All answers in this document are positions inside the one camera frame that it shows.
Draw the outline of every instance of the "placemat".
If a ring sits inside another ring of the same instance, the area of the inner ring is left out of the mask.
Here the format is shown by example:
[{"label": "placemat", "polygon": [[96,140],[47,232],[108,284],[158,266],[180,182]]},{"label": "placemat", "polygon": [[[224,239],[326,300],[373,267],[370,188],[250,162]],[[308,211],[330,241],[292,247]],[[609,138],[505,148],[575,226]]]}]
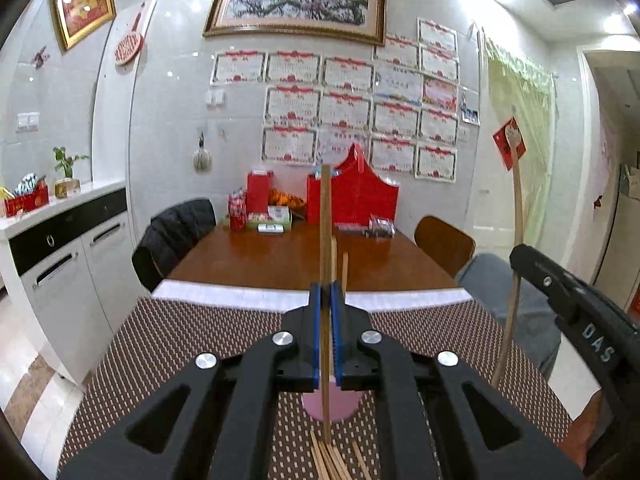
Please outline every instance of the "placemat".
[{"label": "placemat", "polygon": [[[280,329],[280,314],[217,308],[180,301],[141,298],[98,366],[66,437],[59,468],[129,413],[160,384],[203,351],[221,358],[242,353]],[[436,308],[377,312],[372,325],[414,352],[455,351],[489,380],[497,360],[502,329],[476,302]],[[500,388],[531,422],[554,442],[564,438],[571,419],[533,364],[512,346]],[[300,394],[278,398],[272,441],[270,480],[317,479],[308,432],[320,430],[302,408]],[[380,478],[372,393],[363,396],[356,415],[332,424],[332,439],[354,479],[363,479],[351,441],[356,440],[373,479]]]}]

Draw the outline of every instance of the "countertop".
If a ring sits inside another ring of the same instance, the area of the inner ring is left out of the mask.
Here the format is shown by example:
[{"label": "countertop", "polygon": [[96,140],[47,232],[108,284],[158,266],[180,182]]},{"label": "countertop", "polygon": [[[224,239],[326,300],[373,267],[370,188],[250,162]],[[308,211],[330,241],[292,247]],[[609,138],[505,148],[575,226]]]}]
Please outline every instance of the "countertop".
[{"label": "countertop", "polygon": [[59,213],[123,187],[125,187],[124,179],[114,182],[87,182],[80,186],[80,193],[69,198],[57,199],[50,196],[49,203],[35,211],[19,214],[12,218],[0,218],[0,241],[7,241]]}]

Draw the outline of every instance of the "cabinet handle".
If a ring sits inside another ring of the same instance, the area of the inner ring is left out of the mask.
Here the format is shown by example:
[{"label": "cabinet handle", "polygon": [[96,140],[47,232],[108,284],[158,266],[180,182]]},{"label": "cabinet handle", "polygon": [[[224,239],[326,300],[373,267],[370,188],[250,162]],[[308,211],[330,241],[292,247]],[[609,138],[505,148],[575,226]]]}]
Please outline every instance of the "cabinet handle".
[{"label": "cabinet handle", "polygon": [[101,232],[99,235],[95,235],[94,240],[89,243],[89,247],[95,247],[101,241],[106,240],[110,236],[116,234],[123,227],[124,224],[116,224],[113,227],[109,227],[106,231]]},{"label": "cabinet handle", "polygon": [[69,262],[75,261],[77,259],[78,259],[78,253],[73,255],[69,253],[64,258],[58,260],[55,264],[50,266],[49,269],[45,270],[40,276],[38,276],[38,279],[33,284],[33,290],[36,290],[44,282],[48,282],[57,273],[59,273],[60,269],[62,269],[62,267],[64,267],[66,264],[68,264]]}]

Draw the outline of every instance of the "certificate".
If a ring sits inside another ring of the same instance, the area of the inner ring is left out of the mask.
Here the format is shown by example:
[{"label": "certificate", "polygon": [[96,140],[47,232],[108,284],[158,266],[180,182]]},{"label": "certificate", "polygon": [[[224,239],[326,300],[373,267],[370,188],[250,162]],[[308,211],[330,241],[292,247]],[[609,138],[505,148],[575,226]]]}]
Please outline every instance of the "certificate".
[{"label": "certificate", "polygon": [[414,172],[415,144],[386,137],[371,140],[371,166],[376,170]]},{"label": "certificate", "polygon": [[458,110],[458,86],[424,76],[423,102],[455,113]]},{"label": "certificate", "polygon": [[266,123],[284,126],[318,124],[321,91],[297,86],[274,86],[267,90]]},{"label": "certificate", "polygon": [[365,61],[325,57],[322,67],[322,84],[342,90],[373,91],[373,65]]},{"label": "certificate", "polygon": [[452,56],[458,55],[458,35],[455,30],[418,18],[418,41],[434,46]]},{"label": "certificate", "polygon": [[211,84],[262,81],[265,52],[257,50],[231,50],[216,54],[211,73]]},{"label": "certificate", "polygon": [[311,52],[270,52],[265,80],[317,85],[320,77],[320,54]]},{"label": "certificate", "polygon": [[433,47],[420,48],[420,70],[427,74],[442,77],[452,83],[460,81],[458,60]]},{"label": "certificate", "polygon": [[320,104],[320,124],[350,130],[368,130],[371,99],[357,95],[324,92]]},{"label": "certificate", "polygon": [[381,63],[376,67],[375,93],[419,104],[422,99],[422,78],[419,72]]},{"label": "certificate", "polygon": [[415,137],[419,115],[418,108],[397,102],[375,102],[371,129],[380,134]]},{"label": "certificate", "polygon": [[373,47],[373,59],[418,69],[418,45],[401,36],[386,37],[385,46]]},{"label": "certificate", "polygon": [[268,126],[262,133],[262,160],[313,164],[316,136],[315,130],[304,126]]},{"label": "certificate", "polygon": [[458,141],[458,118],[439,110],[424,108],[420,114],[420,136],[455,146]]},{"label": "certificate", "polygon": [[456,181],[456,159],[458,152],[431,144],[418,145],[418,162],[415,165],[416,178],[428,178],[440,182]]},{"label": "certificate", "polygon": [[344,161],[352,144],[359,144],[365,156],[369,156],[369,135],[358,130],[324,128],[318,132],[316,164],[336,166]]}]

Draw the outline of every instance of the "metal screw cap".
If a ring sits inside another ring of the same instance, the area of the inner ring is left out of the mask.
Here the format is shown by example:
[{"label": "metal screw cap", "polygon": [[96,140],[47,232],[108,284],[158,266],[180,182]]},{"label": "metal screw cap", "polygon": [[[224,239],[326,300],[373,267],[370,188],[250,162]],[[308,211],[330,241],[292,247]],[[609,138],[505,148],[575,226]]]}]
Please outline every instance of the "metal screw cap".
[{"label": "metal screw cap", "polygon": [[458,364],[458,356],[453,352],[440,352],[438,354],[438,362],[442,366],[455,366]]},{"label": "metal screw cap", "polygon": [[278,346],[287,346],[293,343],[293,334],[290,332],[278,332],[273,334],[271,340]]},{"label": "metal screw cap", "polygon": [[218,359],[213,354],[200,354],[196,357],[196,366],[202,370],[213,368],[218,363]]},{"label": "metal screw cap", "polygon": [[382,334],[377,330],[367,330],[362,333],[360,338],[368,345],[375,345],[382,341]]}]

